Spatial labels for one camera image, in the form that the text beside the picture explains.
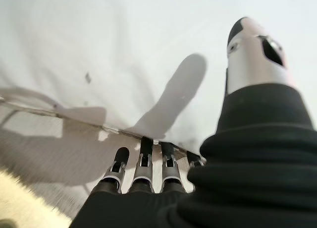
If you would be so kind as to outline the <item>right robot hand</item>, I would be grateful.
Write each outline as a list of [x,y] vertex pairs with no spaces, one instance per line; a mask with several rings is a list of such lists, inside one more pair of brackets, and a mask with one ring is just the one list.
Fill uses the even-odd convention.
[[294,86],[283,48],[243,17],[227,43],[225,95],[216,132],[188,153],[181,185],[172,146],[162,144],[162,192],[147,176],[119,194],[122,148],[71,223],[73,228],[314,228],[317,133]]

